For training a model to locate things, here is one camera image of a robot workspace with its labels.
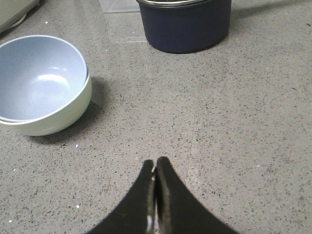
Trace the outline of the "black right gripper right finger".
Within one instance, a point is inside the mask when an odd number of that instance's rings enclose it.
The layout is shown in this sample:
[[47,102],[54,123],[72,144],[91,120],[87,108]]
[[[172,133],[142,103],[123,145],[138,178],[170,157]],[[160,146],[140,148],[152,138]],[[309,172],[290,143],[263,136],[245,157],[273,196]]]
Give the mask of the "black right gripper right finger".
[[156,203],[161,234],[235,234],[187,189],[167,157],[156,164]]

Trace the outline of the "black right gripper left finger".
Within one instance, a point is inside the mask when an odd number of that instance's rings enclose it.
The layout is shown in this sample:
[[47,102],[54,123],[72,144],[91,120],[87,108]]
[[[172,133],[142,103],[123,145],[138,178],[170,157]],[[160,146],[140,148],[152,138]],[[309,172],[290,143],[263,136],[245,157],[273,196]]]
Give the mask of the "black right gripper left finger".
[[155,166],[143,162],[139,175],[121,202],[90,234],[153,234],[155,226]]

